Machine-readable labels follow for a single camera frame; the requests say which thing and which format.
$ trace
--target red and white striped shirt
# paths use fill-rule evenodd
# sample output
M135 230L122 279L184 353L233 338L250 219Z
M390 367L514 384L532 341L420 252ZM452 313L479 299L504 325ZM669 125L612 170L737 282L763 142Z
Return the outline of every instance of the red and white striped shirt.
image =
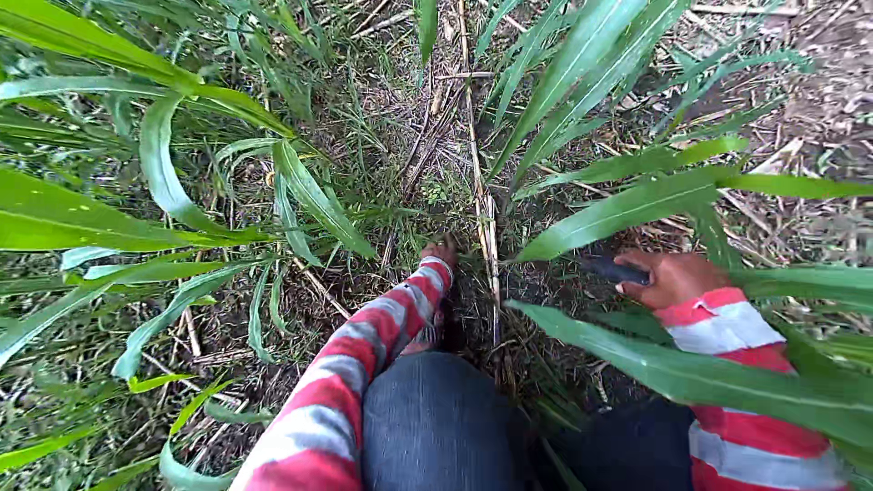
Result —
M451 286L450 268L422 259L397 287L337 329L300 378L282 412L246 459L231 491L361 489L361 396L422 328ZM677 346L788 372L784 338L737 288L657 311ZM817 432L719 407L694 407L690 430L697 491L849 489Z

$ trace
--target ground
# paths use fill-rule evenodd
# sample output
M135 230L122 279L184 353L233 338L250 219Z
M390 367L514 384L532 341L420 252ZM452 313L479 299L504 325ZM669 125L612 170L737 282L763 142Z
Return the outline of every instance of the ground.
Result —
M347 190L341 196L344 202L361 213L386 218L368 232L378 259L365 261L341 252L331 256L324 269L312 271L314 276L294 265L273 266L271 281L281 282L278 307L288 323L288 332L269 325L266 300L261 302L260 315L265 320L264 345L280 363L262 363L247 345L249 305L258 278L249 273L239 274L232 284L216 292L216 305L193 307L190 323L183 318L166 339L154 343L148 352L153 358L147 358L148 364L144 365L148 366L146 375L159 374L163 366L172 372L201 375L204 380L221 375L234 377L235 383L223 392L225 395L244 402L247 411L264 408L275 413L321 344L343 323L340 308L354 312L387 291L415 269L418 251L424 244L452 232L460 244L461 261L447 316L463 339L454 340L451 347L493 377L508 397L529 404L541 395L542 384L557 381L581 401L585 411L608 411L648 394L608 363L544 335L511 310L498 307L494 318L495 301L486 272L488 260L483 257L478 232L479 224L487 230L490 222L485 218L487 210L478 213L475 205L478 194L474 165L479 160L483 170L488 170L503 148L505 135L493 131L489 112L479 118L493 79L472 79L472 113L477 118L474 132L479 148L478 158L473 158L466 79L453 76L468 71L462 61L465 53L460 23L466 22L471 33L471 52L476 33L489 17L483 3L467 2L462 17L454 0L439 2L436 47L424 71L412 17L342 46L338 53L346 63L340 65L342 70L325 76L330 84L345 88L349 84L356 95L337 95L333 100L316 95L313 101L316 122L304 125L303 132L333 160L330 178L340 184L337 189ZM360 4L361 13L346 21L352 26L377 2ZM685 120L736 113L786 94L785 104L744 129L753 155L747 165L782 165L797 175L870 180L873 1L791 0L787 5L797 7L800 13L767 16L758 28L759 35L746 43L744 50L761 53L796 48L814 58L815 71L789 72L765 64L735 73L696 103ZM511 17L522 26L530 25L545 6L524 2ZM369 24L411 7L408 0L387 3ZM324 9L316 9L315 15L320 18ZM748 16L720 13L698 12L696 17L683 17L659 43L649 73L641 78L629 99L622 101L614 122L573 141L550 159L548 166L576 169L583 163L639 149L641 140L647 137L648 122L660 119L677 104L677 93L647 93L655 85L654 80L678 69L669 47L680 45L692 56L703 58L751 22ZM517 27L501 22L491 50L471 68L491 70L502 50L518 35ZM533 75L526 75L523 95L529 93L532 83ZM519 108L510 109L510 116L517 117ZM597 110L608 114L609 106ZM602 183L595 188L564 185L535 199L513 202L507 186L518 161L518 156L513 157L484 189L495 203L501 299L558 306L576 318L584 317L588 309L610 310L627 302L618 297L612 285L581 272L570 259L525 264L505 261L538 232L584 202L615 192L620 184ZM230 177L241 205L224 199L218 200L216 206L216 199L205 195L204 206L224 215L231 224L269 220L271 170L272 163L263 157L243 161ZM547 171L533 172L545 175ZM382 207L368 209L355 190L360 190L361 196L382 197ZM750 265L871 261L868 236L873 223L869 201L811 201L729 192L729 197L717 203L718 213L732 245L744 253ZM614 236L607 248L699 251L700 245L688 226L688 218L683 216L672 217L666 223L641 225ZM324 246L328 251L332 247ZM148 305L130 313L132 325L153 315L159 307ZM869 319L846 317L869 330ZM199 345L199 356L193 354L193 344ZM161 405L168 398L183 400L189 393L183 386L165 388L160 395ZM160 450L166 431L164 419L172 416L148 418L138 436L141 443L134 445L137 452ZM198 471L220 474L239 464L262 431L261 425L221 425L198 413L185 429L197 437L177 449L176 458L191 462L197 456Z

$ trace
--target leg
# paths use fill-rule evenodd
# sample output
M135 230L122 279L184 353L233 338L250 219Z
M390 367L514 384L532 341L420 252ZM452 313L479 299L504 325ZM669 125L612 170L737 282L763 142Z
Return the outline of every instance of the leg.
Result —
M491 379L461 358L436 351L401 356L373 381L363 403L365 489L522 488L512 408Z

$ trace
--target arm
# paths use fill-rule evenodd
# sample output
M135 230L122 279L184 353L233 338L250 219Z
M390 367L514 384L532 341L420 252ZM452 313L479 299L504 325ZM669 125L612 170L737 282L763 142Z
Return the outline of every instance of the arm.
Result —
M785 338L731 287L724 272L693 254L629 252L615 259L650 271L649 287L620 290L655 309L683 351L794 373ZM785 421L722 407L694 406L689 430L697 491L849 489L830 443Z
M243 463L231 491L361 488L364 391L422 325L433 321L451 286L453 250L429 245L422 256L412 276L333 332Z

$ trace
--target knife handle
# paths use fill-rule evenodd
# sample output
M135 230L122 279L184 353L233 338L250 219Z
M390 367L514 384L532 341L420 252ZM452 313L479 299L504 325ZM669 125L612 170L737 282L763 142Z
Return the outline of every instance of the knife handle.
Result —
M588 260L591 266L591 271L603 278L612 281L613 283L621 283L622 281L632 281L639 283L644 287L649 285L649 274L645 271L640 271L635 267L622 266L616 264L612 258L601 256Z

